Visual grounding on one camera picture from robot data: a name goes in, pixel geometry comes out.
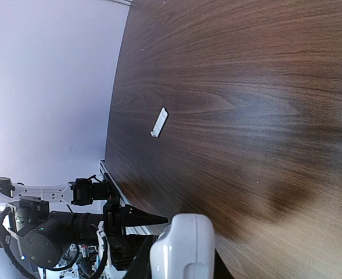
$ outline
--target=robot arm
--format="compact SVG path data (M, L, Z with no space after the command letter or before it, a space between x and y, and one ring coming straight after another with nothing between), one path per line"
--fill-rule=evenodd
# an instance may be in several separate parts
M1 180L1 188L6 186L9 192L0 192L0 212L10 208L9 230L19 243L19 256L39 267L54 268L69 246L77 244L96 246L104 261L104 274L112 279L213 278L214 230L206 216L176 215L159 238L127 235L127 227L168 220L131 205L121 206L109 175L101 183L79 178L57 187L26 187ZM107 200L102 214L49 212L49 203L84 206L94 200Z

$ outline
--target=black cable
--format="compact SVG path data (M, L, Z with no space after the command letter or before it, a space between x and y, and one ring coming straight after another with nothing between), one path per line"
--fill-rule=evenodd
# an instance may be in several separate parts
M78 244L75 244L75 246L77 247L77 253L75 254L74 258L71 260L71 262L63 267L58 267L56 269L49 269L50 271L64 271L64 270L67 270L69 268L71 268L74 263L77 262L78 260L78 257L79 257L79 253L80 253L80 248L79 248L79 245Z
M70 207L70 205L66 204L67 208L70 210L70 212L74 213Z
M94 180L96 180L97 182L100 182L100 183L102 182L100 179L98 179L98 178L96 177L96 174L94 174L94 175L88 177L87 179L88 179L88 180L94 179Z
M90 279L99 279L103 273L103 270L105 269L105 265L107 262L107 252L109 251L109 247L107 245L107 238L103 237L102 240L103 240L103 246L104 246L102 259L97 270L95 271L95 273L92 275Z
M7 236L9 236L9 233L7 232L7 230L5 229L5 227L3 226L3 222L4 219L6 218L6 216L10 213L11 208L6 207L5 210L2 212L1 216L0 216L0 243L4 249L4 252L6 253L6 255L8 256L8 258L10 259L10 261L12 262L12 264L15 266L15 268L17 268L17 270L25 276L25 278L28 279L37 279L33 274L31 274L30 272L28 272L15 258L15 256L13 255L12 251L10 250L9 245L6 243L5 238Z

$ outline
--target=wooden table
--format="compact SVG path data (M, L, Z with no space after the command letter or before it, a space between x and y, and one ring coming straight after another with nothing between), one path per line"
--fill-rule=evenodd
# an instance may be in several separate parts
M133 3L105 160L134 205L209 216L236 278L342 279L342 1Z

